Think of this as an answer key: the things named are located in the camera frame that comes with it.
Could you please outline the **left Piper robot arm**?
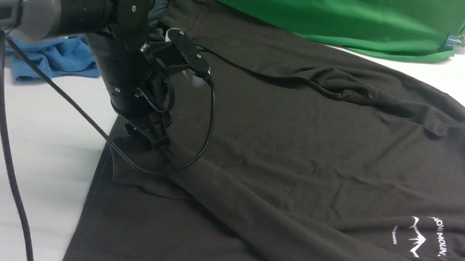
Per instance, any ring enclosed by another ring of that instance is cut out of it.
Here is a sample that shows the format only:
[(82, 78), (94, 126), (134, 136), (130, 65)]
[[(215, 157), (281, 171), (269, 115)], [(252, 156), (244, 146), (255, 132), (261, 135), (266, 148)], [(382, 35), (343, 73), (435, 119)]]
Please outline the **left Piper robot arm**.
[(0, 31), (26, 43), (84, 34), (110, 103), (132, 135), (170, 144), (173, 84), (150, 46), (162, 0), (0, 0)]

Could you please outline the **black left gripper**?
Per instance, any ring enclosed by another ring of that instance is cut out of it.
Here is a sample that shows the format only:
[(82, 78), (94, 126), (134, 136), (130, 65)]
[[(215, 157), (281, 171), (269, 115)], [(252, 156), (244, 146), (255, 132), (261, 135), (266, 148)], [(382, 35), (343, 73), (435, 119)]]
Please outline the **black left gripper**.
[(169, 146), (170, 111), (175, 104), (171, 75), (145, 51), (128, 51), (105, 33), (90, 33), (87, 42), (109, 93), (114, 111), (125, 120), (129, 135), (147, 144)]

